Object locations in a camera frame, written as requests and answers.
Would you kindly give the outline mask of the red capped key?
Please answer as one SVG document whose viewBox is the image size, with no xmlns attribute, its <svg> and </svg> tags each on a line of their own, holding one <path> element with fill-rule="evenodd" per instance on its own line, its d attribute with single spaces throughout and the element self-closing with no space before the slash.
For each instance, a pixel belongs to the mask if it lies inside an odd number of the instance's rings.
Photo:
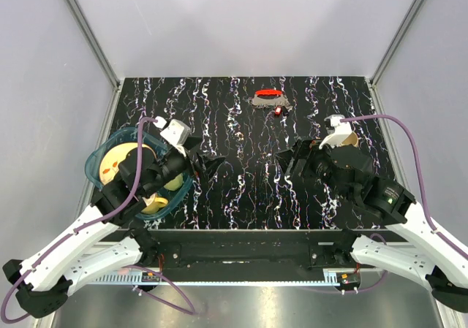
<svg viewBox="0 0 468 328">
<path fill-rule="evenodd" d="M 285 106 L 278 106 L 275 108 L 273 113 L 276 117 L 279 117 L 280 115 L 286 117 L 289 115 L 289 110 Z"/>
</svg>

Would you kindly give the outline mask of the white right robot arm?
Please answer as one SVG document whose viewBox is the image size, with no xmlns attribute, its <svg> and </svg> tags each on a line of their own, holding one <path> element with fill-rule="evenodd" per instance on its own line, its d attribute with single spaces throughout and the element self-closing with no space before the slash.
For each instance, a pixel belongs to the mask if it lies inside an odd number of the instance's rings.
<svg viewBox="0 0 468 328">
<path fill-rule="evenodd" d="M 467 312 L 467 259 L 450 247 L 453 239 L 444 241 L 431 229 L 421 203 L 408 190 L 372 172 L 370 157 L 351 145 L 332 148 L 307 139 L 297 140 L 275 158 L 285 175 L 291 175 L 303 161 L 302 178 L 325 183 L 417 249 L 417 253 L 407 253 L 344 230 L 332 248 L 337 265 L 357 262 L 379 267 L 421 285 L 443 305 Z"/>
</svg>

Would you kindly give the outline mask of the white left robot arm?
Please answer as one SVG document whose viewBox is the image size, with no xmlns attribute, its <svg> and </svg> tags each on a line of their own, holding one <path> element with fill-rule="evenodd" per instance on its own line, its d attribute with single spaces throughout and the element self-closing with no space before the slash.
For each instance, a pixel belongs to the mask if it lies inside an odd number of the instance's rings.
<svg viewBox="0 0 468 328">
<path fill-rule="evenodd" d="M 210 180 L 224 156 L 213 159 L 187 156 L 185 146 L 172 147 L 158 160 L 149 148 L 137 145 L 118 164 L 113 179 L 104 186 L 81 215 L 55 240 L 24 260 L 11 259 L 2 270 L 12 287 L 1 304 L 1 320 L 15 297 L 27 316 L 42 318 L 58 310 L 82 286 L 111 270 L 140 264 L 151 266 L 158 249 L 147 231 L 126 237 L 117 247 L 84 259 L 82 255 L 105 236 L 143 211 L 147 199 L 185 171 Z"/>
</svg>

